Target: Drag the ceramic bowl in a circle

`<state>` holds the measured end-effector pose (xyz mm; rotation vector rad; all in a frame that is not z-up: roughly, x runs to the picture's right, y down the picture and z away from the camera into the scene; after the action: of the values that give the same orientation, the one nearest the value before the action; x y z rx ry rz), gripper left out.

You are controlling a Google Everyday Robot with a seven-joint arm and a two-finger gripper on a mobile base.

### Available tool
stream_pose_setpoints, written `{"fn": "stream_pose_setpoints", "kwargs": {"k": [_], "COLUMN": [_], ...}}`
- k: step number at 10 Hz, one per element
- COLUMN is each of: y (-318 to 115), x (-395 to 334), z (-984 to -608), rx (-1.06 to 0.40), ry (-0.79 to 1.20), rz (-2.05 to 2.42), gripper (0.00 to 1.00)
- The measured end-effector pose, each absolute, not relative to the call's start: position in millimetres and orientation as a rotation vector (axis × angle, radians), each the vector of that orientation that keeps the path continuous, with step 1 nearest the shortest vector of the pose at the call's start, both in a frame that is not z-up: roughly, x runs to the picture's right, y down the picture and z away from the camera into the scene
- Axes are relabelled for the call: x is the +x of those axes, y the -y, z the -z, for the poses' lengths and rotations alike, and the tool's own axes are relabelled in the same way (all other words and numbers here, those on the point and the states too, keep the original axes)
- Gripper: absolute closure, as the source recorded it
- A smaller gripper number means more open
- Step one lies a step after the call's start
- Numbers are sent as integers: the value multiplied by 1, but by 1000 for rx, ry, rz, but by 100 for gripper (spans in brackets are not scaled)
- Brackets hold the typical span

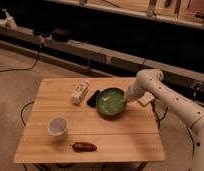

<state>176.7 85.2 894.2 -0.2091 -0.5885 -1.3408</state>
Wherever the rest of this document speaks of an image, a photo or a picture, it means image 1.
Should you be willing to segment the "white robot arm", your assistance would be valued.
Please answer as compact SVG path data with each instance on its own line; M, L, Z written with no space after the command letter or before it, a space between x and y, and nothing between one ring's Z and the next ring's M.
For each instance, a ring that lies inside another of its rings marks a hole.
M160 69L143 69L136 74L126 92L125 99L132 102L146 92L163 101L196 135L198 146L192 159L191 171L204 171L204 108L162 83Z

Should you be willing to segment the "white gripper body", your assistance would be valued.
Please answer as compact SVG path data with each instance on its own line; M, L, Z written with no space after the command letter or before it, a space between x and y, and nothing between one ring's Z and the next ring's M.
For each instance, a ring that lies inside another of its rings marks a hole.
M124 94L124 101L127 103L133 102L143 96L143 88L138 82L134 82L128 86Z

